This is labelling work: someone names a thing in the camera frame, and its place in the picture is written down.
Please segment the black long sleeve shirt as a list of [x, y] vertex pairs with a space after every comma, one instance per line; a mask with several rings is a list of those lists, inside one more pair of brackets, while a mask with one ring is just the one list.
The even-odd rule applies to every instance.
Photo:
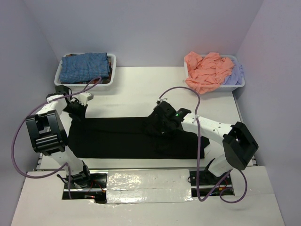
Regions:
[[79, 158], [97, 159], [196, 159], [204, 158], [209, 139], [192, 132], [176, 131], [160, 136], [153, 118], [87, 118], [72, 121], [68, 147]]

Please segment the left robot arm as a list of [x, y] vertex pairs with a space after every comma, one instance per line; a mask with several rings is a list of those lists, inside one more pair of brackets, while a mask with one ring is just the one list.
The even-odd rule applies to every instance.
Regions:
[[68, 135], [60, 116], [66, 112], [72, 120], [83, 122], [87, 103], [93, 98], [89, 92], [72, 97], [71, 90], [60, 85], [55, 88], [55, 93], [47, 95], [42, 108], [25, 120], [34, 151], [49, 156], [62, 166], [70, 176], [63, 181], [70, 181], [76, 188], [88, 187], [92, 183], [92, 175], [88, 166], [68, 147]]

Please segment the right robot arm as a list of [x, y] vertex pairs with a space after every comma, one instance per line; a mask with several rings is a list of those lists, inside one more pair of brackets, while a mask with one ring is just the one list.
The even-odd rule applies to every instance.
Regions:
[[247, 126], [239, 121], [232, 125], [197, 114], [190, 117], [187, 116], [190, 110], [181, 108], [176, 111], [163, 99], [157, 101], [153, 113], [159, 122], [160, 135], [183, 130], [201, 135], [223, 147], [224, 154], [214, 158], [206, 167], [204, 177], [209, 184], [217, 183], [223, 174], [232, 169], [244, 170], [259, 148]]

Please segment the orange pink shirt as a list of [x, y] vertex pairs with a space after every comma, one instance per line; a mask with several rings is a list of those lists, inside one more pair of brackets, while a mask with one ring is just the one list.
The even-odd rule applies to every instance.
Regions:
[[190, 52], [184, 57], [187, 65], [188, 78], [186, 84], [199, 94], [205, 94], [218, 89], [225, 78], [232, 75], [234, 63], [228, 57], [210, 52], [205, 57]]

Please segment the right white plastic basket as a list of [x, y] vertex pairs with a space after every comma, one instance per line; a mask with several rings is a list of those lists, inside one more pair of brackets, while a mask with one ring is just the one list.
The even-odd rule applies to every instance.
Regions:
[[[237, 60], [237, 58], [235, 56], [232, 56], [232, 55], [221, 55], [221, 57], [228, 57], [231, 60]], [[184, 70], [185, 70], [186, 79], [187, 79], [188, 78], [188, 72], [187, 72], [187, 65], [186, 65], [185, 61], [184, 61]], [[244, 85], [245, 85], [245, 79], [243, 78], [242, 85], [234, 85], [234, 86], [231, 86], [231, 85], [221, 85], [218, 89], [214, 90], [213, 92], [232, 92], [232, 91], [234, 91], [237, 88], [243, 87]]]

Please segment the lavender shirt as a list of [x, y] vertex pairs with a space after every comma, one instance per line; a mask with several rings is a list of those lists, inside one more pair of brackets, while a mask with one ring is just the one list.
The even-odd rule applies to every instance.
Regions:
[[242, 85], [244, 78], [244, 70], [242, 65], [237, 60], [232, 60], [234, 67], [232, 69], [232, 74], [224, 79], [222, 85]]

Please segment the silver foil tape cover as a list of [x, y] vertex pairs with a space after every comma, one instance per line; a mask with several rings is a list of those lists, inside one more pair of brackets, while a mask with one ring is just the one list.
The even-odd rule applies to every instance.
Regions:
[[109, 204], [190, 202], [189, 175], [187, 169], [110, 170], [106, 200]]

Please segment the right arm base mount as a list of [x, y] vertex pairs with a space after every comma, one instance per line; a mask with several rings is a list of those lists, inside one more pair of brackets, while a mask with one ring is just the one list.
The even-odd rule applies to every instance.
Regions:
[[[208, 193], [210, 196], [222, 196], [234, 195], [232, 189], [232, 181], [230, 175], [223, 179], [220, 184], [213, 190], [210, 191], [221, 179], [226, 175], [222, 174], [220, 177], [216, 177], [214, 174], [210, 173], [209, 170], [205, 167], [199, 171], [199, 194], [201, 198], [204, 198]], [[197, 171], [190, 171], [190, 175], [187, 179], [188, 183], [191, 186], [191, 196], [197, 197]]]

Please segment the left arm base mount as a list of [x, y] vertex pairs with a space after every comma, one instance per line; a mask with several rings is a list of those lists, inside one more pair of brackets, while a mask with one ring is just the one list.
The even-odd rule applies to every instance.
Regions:
[[107, 191], [107, 172], [92, 171], [90, 173], [90, 181], [79, 185], [71, 182], [70, 190], [68, 190], [68, 178], [57, 175], [63, 181], [63, 200], [94, 200], [96, 203], [105, 204]]

